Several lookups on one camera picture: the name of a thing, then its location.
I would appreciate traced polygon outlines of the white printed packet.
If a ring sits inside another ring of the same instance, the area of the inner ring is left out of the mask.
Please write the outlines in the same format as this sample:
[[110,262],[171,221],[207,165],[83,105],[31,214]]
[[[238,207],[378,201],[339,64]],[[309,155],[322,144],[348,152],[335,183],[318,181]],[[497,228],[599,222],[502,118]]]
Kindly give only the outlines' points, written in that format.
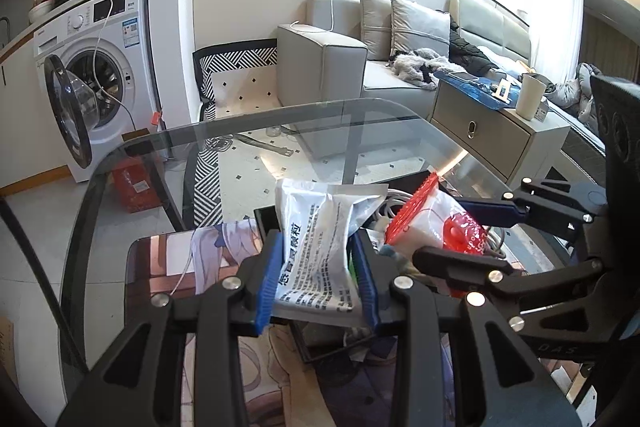
[[386,184],[327,184],[280,179],[276,209],[283,265],[273,314],[280,319],[363,326],[349,273],[347,244],[386,199]]

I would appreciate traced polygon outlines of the red and white packet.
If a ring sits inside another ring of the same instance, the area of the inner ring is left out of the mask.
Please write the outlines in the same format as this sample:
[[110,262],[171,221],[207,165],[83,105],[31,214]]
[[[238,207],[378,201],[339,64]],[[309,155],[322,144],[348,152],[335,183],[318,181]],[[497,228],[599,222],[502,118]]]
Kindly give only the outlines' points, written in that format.
[[486,230],[439,188],[436,173],[400,207],[384,232],[385,244],[409,259],[423,247],[481,256],[486,237]]

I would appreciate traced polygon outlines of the beige side cabinet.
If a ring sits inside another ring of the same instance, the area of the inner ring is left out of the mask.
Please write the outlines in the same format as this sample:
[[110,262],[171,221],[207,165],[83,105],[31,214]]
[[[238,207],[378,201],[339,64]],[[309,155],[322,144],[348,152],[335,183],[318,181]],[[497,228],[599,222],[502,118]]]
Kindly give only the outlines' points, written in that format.
[[431,123],[510,187],[526,176],[544,179],[570,131],[553,113],[526,120],[512,108],[487,108],[446,82],[439,85]]

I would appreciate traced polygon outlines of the black cardboard box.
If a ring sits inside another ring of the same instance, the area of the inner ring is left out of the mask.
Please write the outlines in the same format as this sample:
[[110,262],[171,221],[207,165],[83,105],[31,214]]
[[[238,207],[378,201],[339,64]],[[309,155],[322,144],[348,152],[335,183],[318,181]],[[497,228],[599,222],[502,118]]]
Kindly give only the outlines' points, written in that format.
[[329,184],[281,179],[276,185],[276,237],[268,247],[265,288],[256,329],[270,317],[329,326],[380,323],[383,293],[373,282],[374,259],[364,244],[388,246],[407,258],[433,246],[484,254],[490,202],[462,202],[435,173],[408,194],[379,184]]

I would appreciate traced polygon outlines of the blue mat on cabinet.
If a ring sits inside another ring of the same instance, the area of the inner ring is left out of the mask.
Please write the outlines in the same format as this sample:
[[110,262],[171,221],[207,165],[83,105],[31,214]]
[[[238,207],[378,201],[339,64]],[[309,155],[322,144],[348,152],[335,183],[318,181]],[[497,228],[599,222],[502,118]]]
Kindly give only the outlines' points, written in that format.
[[448,83],[458,91],[462,92],[472,100],[477,101],[491,110],[500,110],[503,108],[514,108],[518,103],[521,88],[517,84],[512,83],[510,86],[508,101],[495,96],[495,91],[491,89],[492,83],[485,77],[463,78],[460,75],[449,74],[449,72],[434,72],[434,76],[440,84]]

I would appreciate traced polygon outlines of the white cup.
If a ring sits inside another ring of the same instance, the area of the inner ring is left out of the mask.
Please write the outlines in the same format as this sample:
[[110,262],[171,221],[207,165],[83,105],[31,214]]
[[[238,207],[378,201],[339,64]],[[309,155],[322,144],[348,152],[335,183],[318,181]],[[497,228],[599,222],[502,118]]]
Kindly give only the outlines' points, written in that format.
[[544,96],[546,84],[536,74],[522,77],[521,90],[516,102],[515,112],[525,120],[532,120]]

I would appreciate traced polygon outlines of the black jacket on sofa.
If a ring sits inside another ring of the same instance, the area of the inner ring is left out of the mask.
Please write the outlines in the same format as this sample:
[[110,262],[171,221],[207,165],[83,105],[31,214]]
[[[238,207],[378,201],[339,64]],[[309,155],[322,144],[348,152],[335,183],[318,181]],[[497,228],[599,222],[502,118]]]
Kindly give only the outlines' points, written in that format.
[[486,77],[488,72],[497,69],[498,66],[491,62],[477,46],[466,41],[459,30],[459,25],[454,20],[450,20],[449,61],[462,66],[475,77]]

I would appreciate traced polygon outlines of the grey fluffy cloth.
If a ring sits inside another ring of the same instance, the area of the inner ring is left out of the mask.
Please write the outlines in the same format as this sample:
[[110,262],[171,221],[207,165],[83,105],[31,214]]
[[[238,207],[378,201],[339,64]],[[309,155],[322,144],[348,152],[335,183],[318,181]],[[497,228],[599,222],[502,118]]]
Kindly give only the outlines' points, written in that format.
[[413,83],[432,83],[431,73],[449,66],[446,56],[430,48],[396,51],[388,60],[388,67],[398,78]]

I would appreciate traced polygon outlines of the red box under table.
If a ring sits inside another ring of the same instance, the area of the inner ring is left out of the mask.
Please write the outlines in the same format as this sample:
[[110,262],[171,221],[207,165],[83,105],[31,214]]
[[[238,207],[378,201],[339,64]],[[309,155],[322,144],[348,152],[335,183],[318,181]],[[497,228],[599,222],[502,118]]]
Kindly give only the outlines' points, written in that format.
[[127,158],[119,161],[112,170],[112,176],[119,202],[129,213],[136,213],[160,207],[141,158]]

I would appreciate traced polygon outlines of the grey sofa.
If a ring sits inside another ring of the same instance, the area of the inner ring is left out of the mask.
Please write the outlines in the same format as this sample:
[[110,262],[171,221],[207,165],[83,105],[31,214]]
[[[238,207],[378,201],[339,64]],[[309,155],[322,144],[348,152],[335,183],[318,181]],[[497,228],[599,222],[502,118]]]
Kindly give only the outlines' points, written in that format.
[[528,32],[482,0],[451,1],[460,17],[408,0],[307,0],[306,23],[277,29],[280,103],[385,98],[428,119],[447,80],[490,109],[514,107]]

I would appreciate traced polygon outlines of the grey cushion right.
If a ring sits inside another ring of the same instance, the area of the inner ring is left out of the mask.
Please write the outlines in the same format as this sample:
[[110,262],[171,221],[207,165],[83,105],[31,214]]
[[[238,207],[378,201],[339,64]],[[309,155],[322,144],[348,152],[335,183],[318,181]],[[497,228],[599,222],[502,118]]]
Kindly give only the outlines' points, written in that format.
[[440,56],[449,56],[451,18],[409,0],[390,0],[392,6],[392,52],[429,48]]

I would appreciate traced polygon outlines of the grey cushion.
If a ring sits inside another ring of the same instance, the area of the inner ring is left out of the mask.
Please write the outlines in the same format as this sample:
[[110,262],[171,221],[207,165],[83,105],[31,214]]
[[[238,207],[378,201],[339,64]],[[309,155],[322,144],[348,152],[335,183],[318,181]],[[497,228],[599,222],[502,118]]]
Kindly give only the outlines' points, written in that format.
[[360,1],[360,40],[368,48],[371,61],[384,61],[390,55],[392,38],[392,2]]
[[409,0],[390,0],[392,6],[392,52],[429,48],[440,56],[449,56],[451,18]]

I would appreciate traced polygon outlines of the black patterned chair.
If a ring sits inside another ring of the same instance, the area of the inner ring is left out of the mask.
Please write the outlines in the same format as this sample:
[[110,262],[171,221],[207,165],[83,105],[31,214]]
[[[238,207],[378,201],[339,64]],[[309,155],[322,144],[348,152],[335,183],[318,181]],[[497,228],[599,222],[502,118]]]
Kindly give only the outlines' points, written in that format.
[[280,107],[276,39],[204,46],[193,53],[200,121]]

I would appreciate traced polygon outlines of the grey cushion left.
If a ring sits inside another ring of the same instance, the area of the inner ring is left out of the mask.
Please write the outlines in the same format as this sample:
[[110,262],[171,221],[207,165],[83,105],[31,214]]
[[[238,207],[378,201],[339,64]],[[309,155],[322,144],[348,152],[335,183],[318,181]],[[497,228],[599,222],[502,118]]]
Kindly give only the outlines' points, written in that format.
[[392,38],[392,2],[360,1],[360,40],[368,48],[371,61],[384,61],[390,55]]

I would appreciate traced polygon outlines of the white washing machine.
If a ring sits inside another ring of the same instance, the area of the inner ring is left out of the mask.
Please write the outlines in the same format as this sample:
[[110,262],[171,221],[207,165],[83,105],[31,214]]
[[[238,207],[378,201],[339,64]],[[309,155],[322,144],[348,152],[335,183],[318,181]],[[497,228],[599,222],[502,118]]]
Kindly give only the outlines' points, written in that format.
[[53,17],[34,57],[76,182],[122,141],[160,129],[146,0],[89,0]]

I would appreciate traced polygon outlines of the white bowl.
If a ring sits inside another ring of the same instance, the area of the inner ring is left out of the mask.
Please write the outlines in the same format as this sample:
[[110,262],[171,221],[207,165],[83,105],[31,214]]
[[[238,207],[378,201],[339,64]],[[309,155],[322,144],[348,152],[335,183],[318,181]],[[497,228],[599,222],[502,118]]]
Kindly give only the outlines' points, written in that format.
[[44,17],[46,14],[50,13],[54,8],[53,0],[44,0],[36,4],[33,8],[31,8],[28,12],[28,21],[33,24],[37,20],[40,20],[41,17]]

